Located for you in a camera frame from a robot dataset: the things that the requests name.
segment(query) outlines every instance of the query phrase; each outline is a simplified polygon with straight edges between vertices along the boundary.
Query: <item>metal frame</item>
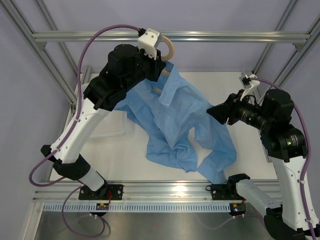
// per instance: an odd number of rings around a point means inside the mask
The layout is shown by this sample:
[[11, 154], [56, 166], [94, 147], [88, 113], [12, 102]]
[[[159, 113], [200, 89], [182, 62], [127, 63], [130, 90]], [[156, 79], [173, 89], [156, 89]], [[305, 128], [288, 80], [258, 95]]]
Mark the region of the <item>metal frame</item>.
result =
[[[47, 42], [59, 43], [59, 47], [69, 62], [74, 72], [77, 66], [68, 51], [64, 42], [86, 42], [95, 32], [62, 32], [57, 31], [50, 12], [43, 0], [35, 0], [46, 23], [52, 31], [34, 31], [22, 11], [14, 0], [0, 0], [0, 7], [7, 14], [13, 25], [36, 54], [52, 78], [57, 82], [65, 93], [68, 101], [74, 105], [77, 102], [75, 91], [67, 84], [57, 65], [46, 51]], [[274, 43], [292, 43], [298, 48], [290, 56], [287, 63], [279, 73], [275, 83], [280, 86], [285, 83], [290, 74], [297, 68], [300, 62], [311, 51], [312, 47], [319, 40], [320, 15], [317, 21], [308, 32], [280, 31], [292, 13], [298, 0], [291, 0], [287, 5], [275, 31], [270, 32], [162, 32], [173, 42], [225, 42], [225, 43], [267, 43], [254, 72], [258, 72], [263, 65]], [[107, 32], [100, 36], [97, 42], [134, 42], [137, 40], [135, 32]], [[91, 68], [85, 69], [82, 76], [82, 83], [90, 79]], [[124, 203], [208, 203], [214, 202], [211, 199], [206, 186], [206, 181], [176, 181], [176, 182], [114, 182], [124, 185]], [[281, 201], [280, 187], [277, 180], [255, 180], [254, 183], [272, 198]], [[23, 239], [34, 239], [38, 224], [42, 215], [44, 203], [63, 202], [66, 196], [74, 190], [79, 183], [61, 182], [50, 187], [37, 188], [33, 198], [33, 210], [29, 218], [28, 228], [24, 232]], [[77, 203], [78, 193], [76, 192], [69, 199]]]

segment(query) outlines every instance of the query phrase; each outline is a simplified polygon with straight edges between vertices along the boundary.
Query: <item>cable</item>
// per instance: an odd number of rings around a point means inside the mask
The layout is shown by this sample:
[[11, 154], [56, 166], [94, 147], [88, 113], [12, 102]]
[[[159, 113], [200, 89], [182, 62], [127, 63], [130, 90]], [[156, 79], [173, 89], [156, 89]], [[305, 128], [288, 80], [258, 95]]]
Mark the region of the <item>cable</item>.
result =
[[219, 226], [216, 226], [216, 227], [210, 227], [210, 226], [207, 226], [205, 225], [201, 220], [200, 218], [195, 215], [196, 219], [198, 220], [198, 222], [205, 228], [205, 229], [208, 229], [208, 230], [211, 230], [211, 231], [216, 231], [220, 228], [222, 228], [224, 225], [226, 225], [227, 223], [229, 223], [231, 220], [234, 220], [234, 219], [240, 219], [240, 218], [244, 218], [244, 217], [257, 217], [256, 215], [254, 214], [242, 214], [242, 215], [238, 215], [238, 216], [233, 216], [231, 218], [228, 218], [227, 220], [225, 220], [223, 223], [221, 223]]
[[69, 138], [69, 136], [71, 135], [71, 133], [73, 132], [73, 130], [76, 127], [76, 124], [79, 120], [80, 114], [81, 114], [81, 106], [82, 106], [82, 97], [80, 95], [80, 93], [82, 93], [81, 90], [81, 78], [80, 78], [80, 74], [81, 74], [81, 66], [82, 66], [82, 62], [84, 60], [85, 54], [90, 46], [90, 44], [101, 34], [103, 34], [106, 31], [112, 30], [112, 29], [119, 29], [119, 28], [127, 28], [127, 29], [133, 29], [136, 30], [137, 32], [140, 30], [140, 28], [135, 27], [135, 26], [131, 26], [131, 25], [126, 25], [126, 24], [119, 24], [119, 25], [112, 25], [112, 26], [108, 26], [104, 29], [101, 29], [100, 31], [98, 31], [96, 34], [94, 34], [90, 40], [86, 43], [86, 45], [84, 46], [84, 49], [82, 50], [81, 56], [79, 58], [79, 62], [78, 62], [78, 68], [77, 68], [77, 73], [76, 73], [76, 81], [77, 81], [77, 88], [78, 88], [78, 93], [79, 93], [79, 97], [78, 97], [78, 106], [77, 106], [77, 112], [75, 115], [75, 120], [73, 121], [69, 131], [66, 133], [66, 135], [64, 136], [64, 138], [61, 140], [61, 142], [59, 143], [59, 145], [56, 147], [57, 150], [52, 151], [48, 156], [46, 156], [44, 159], [42, 159], [36, 166], [34, 166], [34, 168], [31, 170], [30, 174], [29, 174], [29, 182], [36, 186], [36, 187], [48, 187], [51, 186], [55, 183], [60, 182], [62, 179], [64, 179], [65, 177], [61, 177], [53, 182], [49, 182], [49, 183], [36, 183], [33, 181], [32, 176], [34, 175], [35, 171], [42, 165], [45, 163], [45, 161], [47, 161], [49, 158], [51, 158], [61, 147], [62, 145], [66, 142], [66, 140]]
[[[283, 89], [281, 87], [279, 87], [278, 85], [274, 84], [273, 82], [270, 82], [268, 80], [262, 79], [262, 78], [258, 78], [258, 77], [253, 77], [250, 78], [251, 80], [257, 80], [259, 82], [265, 83], [265, 84], [269, 84], [270, 86], [282, 90]], [[305, 216], [306, 216], [306, 220], [308, 222], [308, 226], [310, 228], [311, 231], [311, 236], [313, 240], [316, 240], [316, 234], [315, 234], [315, 230], [314, 227], [312, 226], [312, 223], [310, 222], [311, 220], [311, 216], [309, 213], [309, 208], [308, 208], [308, 203], [307, 203], [307, 198], [306, 198], [306, 192], [305, 192], [305, 176], [306, 176], [306, 172], [307, 172], [307, 168], [309, 166], [310, 160], [311, 160], [311, 144], [310, 144], [310, 138], [309, 138], [309, 134], [308, 134], [308, 130], [307, 130], [307, 126], [305, 124], [304, 118], [302, 117], [302, 114], [299, 110], [299, 108], [297, 107], [296, 104], [294, 104], [294, 110], [296, 111], [298, 118], [301, 122], [301, 126], [302, 126], [302, 130], [305, 136], [305, 142], [306, 142], [306, 147], [307, 147], [307, 156], [306, 156], [306, 160], [305, 163], [303, 165], [302, 171], [301, 171], [301, 175], [300, 175], [300, 192], [301, 192], [301, 198], [302, 198], [302, 205], [303, 205], [303, 209], [305, 212]]]
[[82, 187], [82, 186], [78, 186], [75, 190], [73, 190], [72, 192], [70, 192], [69, 195], [66, 197], [66, 199], [65, 199], [64, 202], [63, 202], [61, 213], [62, 213], [62, 220], [63, 220], [66, 228], [69, 229], [72, 233], [74, 233], [74, 234], [76, 234], [76, 235], [78, 235], [78, 236], [85, 237], [85, 238], [89, 238], [89, 239], [94, 239], [94, 238], [97, 238], [97, 237], [101, 236], [101, 235], [104, 233], [104, 231], [105, 231], [105, 229], [106, 229], [106, 224], [107, 224], [107, 226], [108, 226], [108, 228], [109, 228], [109, 235], [110, 235], [110, 233], [111, 233], [111, 228], [110, 228], [108, 222], [107, 222], [106, 220], [104, 220], [102, 217], [98, 216], [98, 215], [94, 215], [94, 217], [101, 220], [103, 227], [102, 227], [101, 232], [99, 232], [99, 233], [96, 234], [96, 235], [85, 235], [85, 234], [82, 234], [82, 233], [79, 233], [79, 232], [73, 230], [73, 229], [69, 226], [69, 224], [68, 224], [68, 222], [67, 222], [67, 220], [66, 220], [66, 217], [65, 217], [65, 206], [66, 206], [66, 203], [67, 203], [68, 199], [70, 198], [70, 196], [71, 196], [72, 194], [74, 194], [77, 190], [79, 190], [81, 187]]

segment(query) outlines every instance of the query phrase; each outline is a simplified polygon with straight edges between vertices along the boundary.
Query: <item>blue cloth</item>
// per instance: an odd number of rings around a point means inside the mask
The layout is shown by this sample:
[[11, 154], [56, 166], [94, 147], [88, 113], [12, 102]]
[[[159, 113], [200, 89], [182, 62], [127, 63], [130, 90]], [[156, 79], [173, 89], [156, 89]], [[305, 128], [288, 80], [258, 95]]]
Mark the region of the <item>blue cloth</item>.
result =
[[[207, 114], [212, 105], [179, 75], [172, 63], [167, 62], [165, 69], [170, 72], [169, 77], [162, 74], [158, 82], [140, 82], [115, 110], [126, 111], [130, 120], [146, 130], [148, 160], [186, 172], [197, 170], [212, 183], [224, 182], [223, 170], [237, 157], [226, 126]], [[198, 168], [197, 153], [188, 141], [193, 127], [194, 140], [202, 148], [212, 149]]]

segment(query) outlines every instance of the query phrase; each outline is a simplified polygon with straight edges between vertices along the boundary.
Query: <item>white arm segment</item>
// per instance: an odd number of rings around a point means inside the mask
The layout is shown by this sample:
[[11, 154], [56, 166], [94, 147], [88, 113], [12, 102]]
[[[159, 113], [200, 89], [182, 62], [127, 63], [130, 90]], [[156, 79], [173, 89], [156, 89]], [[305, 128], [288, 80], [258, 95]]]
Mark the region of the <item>white arm segment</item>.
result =
[[[298, 182], [306, 160], [302, 156], [291, 158], [290, 162], [284, 162], [283, 160], [274, 157], [271, 159], [279, 179], [283, 203], [283, 222], [294, 230], [299, 228], [302, 228], [304, 231], [308, 230], [309, 226], [306, 221], [307, 218], [301, 198], [300, 183]], [[311, 223], [315, 228], [316, 224], [319, 223], [319, 219], [316, 216], [311, 201], [307, 175], [304, 177], [304, 190], [311, 216]]]
[[[57, 151], [54, 154], [54, 157], [62, 160], [63, 164], [74, 163], [78, 159], [80, 151], [90, 137], [91, 133], [108, 114], [109, 111], [107, 110], [95, 110], [94, 104], [88, 98], [82, 98], [82, 108], [79, 122], [75, 125], [72, 134], [65, 141], [60, 151]], [[52, 151], [57, 149], [58, 144], [67, 134], [74, 120], [75, 118], [70, 121], [58, 140], [51, 145]], [[98, 190], [104, 184], [104, 179], [92, 167], [90, 168], [89, 172], [79, 180], [87, 185], [92, 191]]]
[[250, 179], [244, 179], [236, 183], [236, 192], [246, 199], [262, 217], [266, 215], [266, 209], [279, 208], [281, 203], [261, 191]]

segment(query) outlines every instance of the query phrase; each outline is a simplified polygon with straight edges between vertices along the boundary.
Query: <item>table surface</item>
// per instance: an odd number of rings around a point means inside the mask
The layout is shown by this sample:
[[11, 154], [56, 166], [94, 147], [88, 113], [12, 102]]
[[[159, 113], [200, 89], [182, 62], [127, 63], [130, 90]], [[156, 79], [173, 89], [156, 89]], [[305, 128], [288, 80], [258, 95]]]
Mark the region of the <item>table surface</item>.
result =
[[[240, 72], [182, 72], [181, 76], [198, 88], [207, 100], [217, 105], [229, 94], [237, 93], [243, 86]], [[246, 173], [251, 179], [277, 179], [272, 163], [268, 163], [257, 129], [238, 122], [228, 126], [237, 150], [237, 160], [225, 169], [225, 175]], [[211, 152], [203, 149], [194, 140], [190, 130], [189, 140], [198, 155], [198, 165]], [[83, 146], [82, 156], [109, 181], [201, 181], [206, 180], [198, 172], [163, 166], [147, 160], [147, 133], [138, 125], [127, 120], [127, 129], [122, 135], [89, 139]], [[60, 176], [53, 170], [50, 180]]]

